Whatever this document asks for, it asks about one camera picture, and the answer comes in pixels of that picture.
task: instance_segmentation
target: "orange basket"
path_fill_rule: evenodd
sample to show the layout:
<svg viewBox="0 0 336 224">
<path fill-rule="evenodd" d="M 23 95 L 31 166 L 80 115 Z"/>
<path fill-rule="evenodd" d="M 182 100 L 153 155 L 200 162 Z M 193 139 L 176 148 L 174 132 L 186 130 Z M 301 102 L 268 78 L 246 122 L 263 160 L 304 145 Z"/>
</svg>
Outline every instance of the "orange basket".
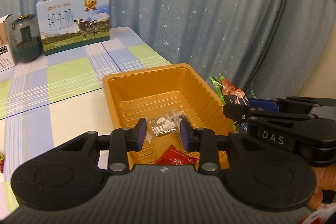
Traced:
<svg viewBox="0 0 336 224">
<path fill-rule="evenodd" d="M 172 109 L 182 111 L 193 127 L 212 129 L 217 135 L 232 130 L 216 93 L 188 65 L 177 64 L 106 75 L 105 96 L 114 128 L 134 127 L 141 117 L 157 117 Z M 173 144 L 182 151 L 175 134 L 145 141 L 140 152 L 129 152 L 133 164 L 153 164 Z M 227 168 L 226 153 L 219 151 L 221 168 Z M 198 152 L 188 153 L 199 157 Z"/>
</svg>

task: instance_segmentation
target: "beige wall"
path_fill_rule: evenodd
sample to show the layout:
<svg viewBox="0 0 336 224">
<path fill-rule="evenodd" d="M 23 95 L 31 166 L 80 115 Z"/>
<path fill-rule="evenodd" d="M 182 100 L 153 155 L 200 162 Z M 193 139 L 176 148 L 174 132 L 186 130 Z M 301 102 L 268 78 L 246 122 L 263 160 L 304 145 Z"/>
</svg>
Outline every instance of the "beige wall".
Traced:
<svg viewBox="0 0 336 224">
<path fill-rule="evenodd" d="M 298 95 L 336 99 L 336 24 L 319 62 Z"/>
</svg>

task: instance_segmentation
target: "checkered tablecloth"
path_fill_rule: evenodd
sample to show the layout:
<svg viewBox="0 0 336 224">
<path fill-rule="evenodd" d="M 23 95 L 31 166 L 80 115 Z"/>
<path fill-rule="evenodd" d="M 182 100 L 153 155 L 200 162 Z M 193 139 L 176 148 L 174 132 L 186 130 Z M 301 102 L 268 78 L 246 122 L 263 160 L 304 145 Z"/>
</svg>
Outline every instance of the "checkered tablecloth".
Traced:
<svg viewBox="0 0 336 224">
<path fill-rule="evenodd" d="M 17 206 L 10 180 L 20 164 L 88 130 L 110 133 L 103 76 L 167 64 L 122 27 L 111 29 L 109 41 L 43 55 L 0 72 L 0 150 L 6 154 L 0 219 Z"/>
</svg>

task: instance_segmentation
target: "screw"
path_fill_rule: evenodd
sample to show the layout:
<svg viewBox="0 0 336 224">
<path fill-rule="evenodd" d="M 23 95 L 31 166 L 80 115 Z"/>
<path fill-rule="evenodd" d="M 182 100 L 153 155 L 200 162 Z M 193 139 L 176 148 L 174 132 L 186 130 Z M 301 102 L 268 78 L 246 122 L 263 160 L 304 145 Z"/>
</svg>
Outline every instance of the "screw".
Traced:
<svg viewBox="0 0 336 224">
<path fill-rule="evenodd" d="M 202 164 L 201 168 L 204 171 L 212 172 L 218 169 L 218 165 L 214 164 L 213 162 L 206 162 L 205 164 Z"/>
<path fill-rule="evenodd" d="M 122 162 L 115 162 L 110 165 L 110 169 L 115 172 L 120 172 L 126 169 L 126 165 Z"/>
</svg>

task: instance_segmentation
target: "finger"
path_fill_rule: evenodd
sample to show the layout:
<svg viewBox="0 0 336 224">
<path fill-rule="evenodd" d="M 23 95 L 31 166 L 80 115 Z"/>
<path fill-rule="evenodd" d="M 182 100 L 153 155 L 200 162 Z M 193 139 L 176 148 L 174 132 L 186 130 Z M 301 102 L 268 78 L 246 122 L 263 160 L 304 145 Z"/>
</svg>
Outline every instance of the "finger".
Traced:
<svg viewBox="0 0 336 224">
<path fill-rule="evenodd" d="M 315 210 L 321 205 L 322 200 L 323 200 L 322 189 L 316 187 L 313 197 L 311 198 L 308 206 L 311 209 Z"/>
<path fill-rule="evenodd" d="M 316 179 L 317 186 L 323 190 L 336 191 L 336 165 L 330 165 L 328 167 L 312 167 Z"/>
</svg>

